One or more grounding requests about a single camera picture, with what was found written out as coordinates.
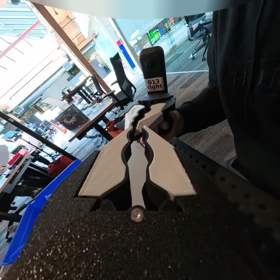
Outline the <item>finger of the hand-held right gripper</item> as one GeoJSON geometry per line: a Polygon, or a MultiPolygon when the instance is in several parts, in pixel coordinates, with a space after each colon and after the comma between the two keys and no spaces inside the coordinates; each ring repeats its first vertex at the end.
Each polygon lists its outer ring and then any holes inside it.
{"type": "Polygon", "coordinates": [[[158,103],[151,106],[150,111],[148,111],[144,117],[138,121],[135,138],[139,138],[142,134],[142,128],[147,126],[151,130],[158,130],[158,125],[163,121],[163,109],[165,108],[166,103],[158,103]]]}
{"type": "Polygon", "coordinates": [[[139,112],[144,109],[144,105],[134,105],[124,116],[124,119],[115,124],[115,128],[118,130],[125,130],[132,126],[135,117],[139,115],[139,112]]]}

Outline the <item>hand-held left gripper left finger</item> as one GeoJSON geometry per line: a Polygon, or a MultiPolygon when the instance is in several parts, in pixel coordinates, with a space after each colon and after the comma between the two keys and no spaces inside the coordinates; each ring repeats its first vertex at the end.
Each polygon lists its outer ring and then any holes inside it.
{"type": "Polygon", "coordinates": [[[129,126],[99,150],[79,197],[103,198],[128,180],[133,132],[133,126],[129,126]]]}

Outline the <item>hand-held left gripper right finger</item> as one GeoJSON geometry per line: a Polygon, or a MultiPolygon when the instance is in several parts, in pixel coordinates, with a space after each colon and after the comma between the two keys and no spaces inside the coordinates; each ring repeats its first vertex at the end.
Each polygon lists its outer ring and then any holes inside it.
{"type": "Polygon", "coordinates": [[[145,139],[146,191],[151,201],[175,200],[196,196],[189,176],[173,145],[147,126],[142,128],[145,139]]]}

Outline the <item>blue plastic bin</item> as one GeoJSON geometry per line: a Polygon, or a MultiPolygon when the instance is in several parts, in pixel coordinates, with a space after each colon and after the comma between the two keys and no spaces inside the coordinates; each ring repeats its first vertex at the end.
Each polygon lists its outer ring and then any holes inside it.
{"type": "Polygon", "coordinates": [[[33,203],[27,206],[19,222],[16,233],[13,236],[11,244],[3,258],[1,266],[10,265],[17,259],[25,246],[33,225],[45,203],[59,184],[61,184],[61,182],[81,163],[82,161],[80,160],[75,160],[71,163],[60,175],[58,175],[58,177],[56,177],[40,194],[34,198],[33,203]]]}

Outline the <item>person's right hand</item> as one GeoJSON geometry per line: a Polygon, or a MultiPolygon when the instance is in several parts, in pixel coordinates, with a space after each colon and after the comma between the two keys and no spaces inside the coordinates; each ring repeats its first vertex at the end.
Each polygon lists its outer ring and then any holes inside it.
{"type": "Polygon", "coordinates": [[[166,135],[159,134],[166,141],[170,141],[174,137],[179,136],[184,130],[184,117],[183,117],[183,115],[178,110],[169,111],[168,114],[173,119],[172,129],[166,135]]]}

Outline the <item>black office chair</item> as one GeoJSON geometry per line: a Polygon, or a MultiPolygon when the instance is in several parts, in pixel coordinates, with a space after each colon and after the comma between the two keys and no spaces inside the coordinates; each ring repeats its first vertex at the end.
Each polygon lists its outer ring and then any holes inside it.
{"type": "Polygon", "coordinates": [[[117,79],[117,81],[113,82],[113,84],[117,83],[120,91],[118,93],[112,93],[109,97],[114,102],[115,107],[119,107],[120,110],[124,110],[124,107],[134,101],[136,87],[127,78],[119,53],[116,53],[113,57],[111,57],[110,62],[113,66],[117,79]]]}
{"type": "Polygon", "coordinates": [[[100,98],[102,98],[104,100],[105,99],[104,96],[106,95],[106,93],[101,88],[101,86],[100,86],[100,84],[99,84],[99,82],[98,82],[98,80],[97,80],[97,78],[96,78],[96,76],[94,74],[92,74],[91,79],[92,79],[93,84],[94,84],[94,86],[95,86],[95,88],[97,90],[97,93],[95,93],[95,95],[96,96],[98,95],[100,98]]]}
{"type": "Polygon", "coordinates": [[[195,42],[194,49],[191,53],[191,59],[194,60],[195,55],[203,49],[202,61],[204,62],[206,61],[206,52],[212,35],[213,12],[187,16],[185,19],[190,30],[188,40],[195,42]]]}

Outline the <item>red plastic container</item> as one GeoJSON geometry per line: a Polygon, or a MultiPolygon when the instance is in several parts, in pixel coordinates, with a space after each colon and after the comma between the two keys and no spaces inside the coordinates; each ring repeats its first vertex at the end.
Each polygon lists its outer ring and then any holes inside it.
{"type": "Polygon", "coordinates": [[[48,174],[54,177],[60,175],[69,165],[73,163],[73,160],[62,155],[53,163],[49,164],[47,167],[48,174]]]}
{"type": "Polygon", "coordinates": [[[106,131],[115,138],[117,135],[122,133],[124,130],[115,128],[116,120],[108,121],[106,124],[106,131]]]}

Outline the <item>blue and red panel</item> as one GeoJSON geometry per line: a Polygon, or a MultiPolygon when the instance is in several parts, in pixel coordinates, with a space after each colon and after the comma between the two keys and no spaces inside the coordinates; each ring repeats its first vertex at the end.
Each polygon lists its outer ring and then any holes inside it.
{"type": "Polygon", "coordinates": [[[121,53],[123,54],[124,58],[127,60],[128,64],[130,65],[132,70],[136,69],[136,65],[133,62],[131,56],[129,55],[128,51],[126,50],[126,48],[124,47],[124,44],[121,42],[121,40],[117,40],[116,44],[118,45],[121,53]]]}

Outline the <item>green lit screen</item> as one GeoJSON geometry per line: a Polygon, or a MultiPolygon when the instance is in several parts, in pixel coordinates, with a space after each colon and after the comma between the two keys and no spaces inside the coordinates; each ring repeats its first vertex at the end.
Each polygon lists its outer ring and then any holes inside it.
{"type": "Polygon", "coordinates": [[[147,33],[151,45],[154,45],[164,35],[163,29],[155,29],[147,33]]]}

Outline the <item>wooden desk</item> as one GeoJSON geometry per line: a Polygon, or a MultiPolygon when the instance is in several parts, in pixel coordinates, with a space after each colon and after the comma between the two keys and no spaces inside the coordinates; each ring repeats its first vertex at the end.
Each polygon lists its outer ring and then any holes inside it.
{"type": "Polygon", "coordinates": [[[95,128],[101,135],[103,135],[108,141],[112,140],[113,137],[99,125],[99,122],[105,119],[105,114],[112,109],[114,106],[113,101],[111,101],[108,97],[105,100],[101,101],[101,107],[99,107],[96,112],[94,112],[87,122],[81,124],[79,127],[75,128],[74,130],[67,133],[68,142],[72,142],[75,138],[81,139],[83,135],[95,128]]]}
{"type": "Polygon", "coordinates": [[[75,96],[75,94],[79,94],[83,100],[86,101],[87,104],[90,104],[93,99],[86,95],[86,91],[83,88],[86,86],[86,83],[91,79],[91,76],[88,76],[84,79],[78,86],[76,86],[72,91],[70,91],[66,96],[62,97],[61,101],[65,101],[70,97],[75,96]]]}

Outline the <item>dark printed box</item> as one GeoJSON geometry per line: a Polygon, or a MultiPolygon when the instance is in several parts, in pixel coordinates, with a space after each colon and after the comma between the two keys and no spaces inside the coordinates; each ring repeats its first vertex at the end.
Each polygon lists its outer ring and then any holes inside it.
{"type": "Polygon", "coordinates": [[[86,123],[89,118],[80,111],[75,105],[70,105],[61,114],[55,117],[55,120],[63,125],[67,130],[72,131],[86,123]]]}

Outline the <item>black perforated pad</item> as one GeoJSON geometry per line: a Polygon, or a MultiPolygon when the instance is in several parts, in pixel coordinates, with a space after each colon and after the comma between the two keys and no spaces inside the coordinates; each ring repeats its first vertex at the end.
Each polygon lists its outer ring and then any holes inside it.
{"type": "Polygon", "coordinates": [[[194,188],[207,198],[220,195],[242,219],[246,237],[271,279],[279,279],[279,200],[232,173],[184,142],[170,142],[194,188]]]}

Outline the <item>slanted wooden beam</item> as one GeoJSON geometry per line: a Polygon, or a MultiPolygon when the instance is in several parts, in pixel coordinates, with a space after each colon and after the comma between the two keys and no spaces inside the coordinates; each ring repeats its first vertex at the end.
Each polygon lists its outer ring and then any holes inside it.
{"type": "Polygon", "coordinates": [[[109,93],[111,91],[110,87],[91,66],[89,61],[85,58],[85,56],[81,53],[77,46],[72,42],[70,37],[61,28],[61,26],[54,19],[51,13],[46,9],[46,7],[42,4],[30,1],[26,1],[26,3],[30,6],[30,8],[36,14],[38,19],[47,27],[48,30],[54,30],[55,34],[62,41],[63,50],[68,54],[68,56],[75,63],[75,65],[78,66],[78,68],[83,72],[83,74],[86,77],[95,75],[104,91],[106,93],[109,93]]]}

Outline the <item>person's black-clothed body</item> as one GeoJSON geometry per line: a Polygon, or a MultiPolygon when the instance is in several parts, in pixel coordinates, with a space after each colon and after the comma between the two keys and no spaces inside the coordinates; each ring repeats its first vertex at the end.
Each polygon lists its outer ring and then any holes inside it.
{"type": "Polygon", "coordinates": [[[211,39],[234,168],[279,198],[279,2],[215,11],[211,39]]]}

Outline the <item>red ceiling pipe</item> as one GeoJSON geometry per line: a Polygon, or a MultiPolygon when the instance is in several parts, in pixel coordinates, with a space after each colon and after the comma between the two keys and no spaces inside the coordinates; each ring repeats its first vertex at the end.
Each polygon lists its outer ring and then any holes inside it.
{"type": "Polygon", "coordinates": [[[9,44],[7,48],[5,48],[3,51],[1,51],[0,58],[5,57],[6,54],[12,49],[15,48],[16,45],[23,39],[25,39],[30,33],[35,30],[41,22],[38,20],[36,21],[28,30],[26,30],[23,34],[21,34],[12,44],[9,44]]]}

